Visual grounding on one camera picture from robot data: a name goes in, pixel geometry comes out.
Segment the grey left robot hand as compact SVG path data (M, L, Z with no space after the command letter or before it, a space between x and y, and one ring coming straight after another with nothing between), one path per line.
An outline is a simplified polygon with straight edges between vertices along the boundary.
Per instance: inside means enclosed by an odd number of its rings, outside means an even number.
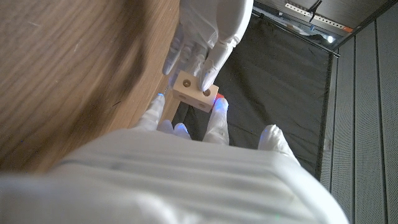
M179 20L162 73L173 87L178 74L198 78L198 89L214 84L248 28L253 0L180 0Z

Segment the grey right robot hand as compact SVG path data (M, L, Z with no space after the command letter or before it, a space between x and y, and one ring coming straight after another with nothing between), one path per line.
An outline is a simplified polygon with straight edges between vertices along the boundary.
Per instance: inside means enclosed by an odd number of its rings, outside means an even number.
M131 129L74 150L42 175L1 176L2 223L347 223L282 130L257 149L229 145L224 98L205 137L161 120L157 95Z

